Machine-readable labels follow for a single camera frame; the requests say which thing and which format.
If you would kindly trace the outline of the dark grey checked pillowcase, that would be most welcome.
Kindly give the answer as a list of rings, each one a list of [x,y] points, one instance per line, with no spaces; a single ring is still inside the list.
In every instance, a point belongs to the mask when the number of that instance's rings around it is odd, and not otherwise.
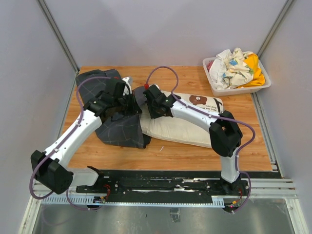
[[[106,71],[92,70],[81,73],[76,78],[76,85],[92,77],[110,77],[121,79],[120,73],[116,69]],[[79,94],[84,104],[93,98],[99,91],[104,90],[108,79],[93,79],[79,88]],[[97,137],[105,144],[145,149],[151,142],[151,137],[142,132],[140,125],[141,114],[124,117],[115,114],[113,118],[105,121],[95,130]]]

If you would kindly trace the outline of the cream pillow with bear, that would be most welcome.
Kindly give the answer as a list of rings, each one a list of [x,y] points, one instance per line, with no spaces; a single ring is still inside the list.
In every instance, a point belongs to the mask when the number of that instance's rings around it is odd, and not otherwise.
[[[223,101],[217,97],[183,93],[175,93],[175,95],[207,111],[217,113],[224,111]],[[202,128],[175,117],[151,119],[147,104],[144,104],[141,109],[140,125],[144,134],[161,140],[211,148],[210,135]]]

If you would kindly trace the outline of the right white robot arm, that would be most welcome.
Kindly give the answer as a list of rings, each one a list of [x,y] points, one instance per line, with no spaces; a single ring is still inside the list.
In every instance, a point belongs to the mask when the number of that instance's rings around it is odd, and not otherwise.
[[[176,117],[209,133],[211,147],[221,158],[221,190],[226,195],[237,192],[241,181],[237,155],[242,132],[233,115],[228,111],[221,114],[209,112],[174,94],[166,96],[156,85],[146,88],[143,94],[152,119]]]

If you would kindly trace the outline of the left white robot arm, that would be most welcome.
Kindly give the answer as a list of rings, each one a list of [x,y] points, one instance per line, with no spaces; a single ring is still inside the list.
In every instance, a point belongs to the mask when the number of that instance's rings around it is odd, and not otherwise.
[[[31,155],[32,175],[29,190],[34,181],[40,182],[52,193],[62,194],[70,187],[86,185],[92,192],[99,193],[104,188],[104,180],[94,169],[68,169],[68,164],[84,143],[106,120],[115,114],[133,116],[140,108],[133,94],[132,78],[106,77],[106,86],[86,102],[79,102],[80,114],[73,124],[44,151],[34,151]]]

